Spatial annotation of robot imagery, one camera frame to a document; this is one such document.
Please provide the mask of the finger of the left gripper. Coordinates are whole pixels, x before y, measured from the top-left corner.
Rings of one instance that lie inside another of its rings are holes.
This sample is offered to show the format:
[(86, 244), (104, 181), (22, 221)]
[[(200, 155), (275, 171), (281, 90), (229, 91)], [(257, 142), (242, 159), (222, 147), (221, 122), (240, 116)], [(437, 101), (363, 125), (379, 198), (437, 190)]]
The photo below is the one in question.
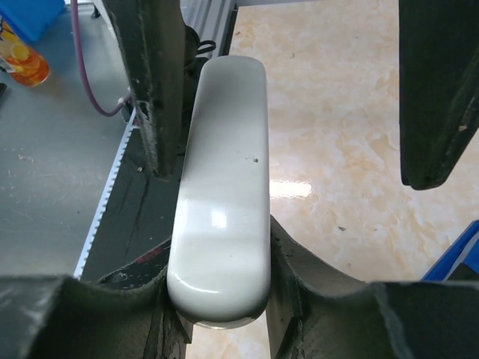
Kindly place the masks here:
[(115, 30), (150, 171), (174, 170), (183, 112), (185, 24), (178, 1), (111, 0)]
[(402, 183), (441, 186), (478, 130), (478, 1), (399, 3)]

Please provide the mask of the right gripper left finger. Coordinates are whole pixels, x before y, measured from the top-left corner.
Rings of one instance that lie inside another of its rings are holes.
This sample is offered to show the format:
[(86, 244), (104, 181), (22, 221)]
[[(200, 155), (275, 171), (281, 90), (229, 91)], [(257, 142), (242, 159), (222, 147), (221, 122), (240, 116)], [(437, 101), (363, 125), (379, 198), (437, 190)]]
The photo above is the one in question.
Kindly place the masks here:
[(1, 277), (2, 358), (184, 358), (192, 325), (166, 289), (171, 241), (87, 283)]

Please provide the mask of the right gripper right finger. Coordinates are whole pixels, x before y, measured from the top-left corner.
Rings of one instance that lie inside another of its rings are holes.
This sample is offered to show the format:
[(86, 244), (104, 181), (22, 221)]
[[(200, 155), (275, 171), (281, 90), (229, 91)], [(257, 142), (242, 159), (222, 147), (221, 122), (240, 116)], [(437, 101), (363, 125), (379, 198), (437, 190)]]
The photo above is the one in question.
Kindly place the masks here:
[(478, 274), (364, 282), (323, 262), (271, 223), (266, 307), (273, 358), (476, 358)]

